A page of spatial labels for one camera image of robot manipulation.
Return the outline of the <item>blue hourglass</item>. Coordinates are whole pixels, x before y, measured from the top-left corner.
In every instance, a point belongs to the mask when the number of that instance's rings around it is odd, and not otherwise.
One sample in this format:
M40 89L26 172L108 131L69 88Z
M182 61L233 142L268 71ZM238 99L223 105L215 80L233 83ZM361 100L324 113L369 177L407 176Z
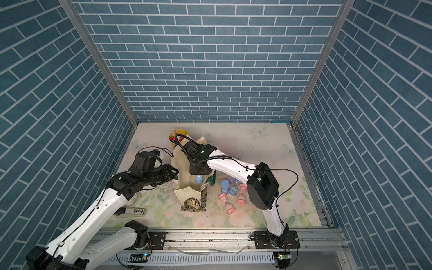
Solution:
M196 175L195 183L202 184L203 183L203 175Z

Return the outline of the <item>cream canvas tote bag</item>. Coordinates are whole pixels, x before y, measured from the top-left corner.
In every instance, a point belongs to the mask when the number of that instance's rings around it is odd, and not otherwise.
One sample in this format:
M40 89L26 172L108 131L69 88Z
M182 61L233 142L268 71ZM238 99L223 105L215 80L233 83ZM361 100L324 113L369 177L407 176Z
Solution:
M216 171L211 170L209 174L202 175L202 183L196 182L197 175L190 174L190 162L179 146L173 151L171 166L179 170L172 182L174 194L181 203L181 211L205 212L207 207L207 186L214 184Z

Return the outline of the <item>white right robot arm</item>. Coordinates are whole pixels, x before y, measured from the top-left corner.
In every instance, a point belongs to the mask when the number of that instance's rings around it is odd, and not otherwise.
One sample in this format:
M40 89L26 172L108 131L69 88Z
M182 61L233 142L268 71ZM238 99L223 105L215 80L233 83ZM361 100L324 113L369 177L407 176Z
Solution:
M228 156L212 145L189 141L181 146L190 162L190 174L204 175L220 171L246 185L249 200L261 209L267 222L267 231L276 237L287 234L289 227L281 221L276 208L279 183L265 163L258 165L242 162Z

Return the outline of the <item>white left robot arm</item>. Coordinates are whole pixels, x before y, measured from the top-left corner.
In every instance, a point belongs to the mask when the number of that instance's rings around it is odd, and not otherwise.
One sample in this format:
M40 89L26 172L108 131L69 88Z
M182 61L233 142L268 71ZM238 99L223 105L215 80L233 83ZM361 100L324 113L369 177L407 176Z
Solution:
M136 220L126 223L118 232L88 243L102 226L134 195L146 186L157 186L173 180L179 173L169 164L150 171L118 173L108 181L96 201L61 235L44 247L34 247L26 256L31 270L93 270L124 249L150 251L148 228Z

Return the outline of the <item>clear tape roll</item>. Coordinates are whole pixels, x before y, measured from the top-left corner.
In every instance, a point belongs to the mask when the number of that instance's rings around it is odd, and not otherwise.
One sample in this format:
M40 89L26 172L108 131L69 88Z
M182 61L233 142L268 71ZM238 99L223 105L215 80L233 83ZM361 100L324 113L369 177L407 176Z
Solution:
M125 208L133 207L134 205L137 204L137 201L138 201L138 196L137 196L137 194L135 194L135 195L134 195L130 200L128 200L128 201L123 205L123 207L125 207Z

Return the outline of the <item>aluminium rail base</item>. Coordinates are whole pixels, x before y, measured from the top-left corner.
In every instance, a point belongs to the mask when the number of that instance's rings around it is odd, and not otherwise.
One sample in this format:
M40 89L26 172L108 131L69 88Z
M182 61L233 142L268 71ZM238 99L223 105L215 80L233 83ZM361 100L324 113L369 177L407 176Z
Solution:
M329 256L337 268L348 269L348 245L339 229L296 228L280 247L262 228L151 229L151 255L126 249L104 265L176 267L210 264L278 264Z

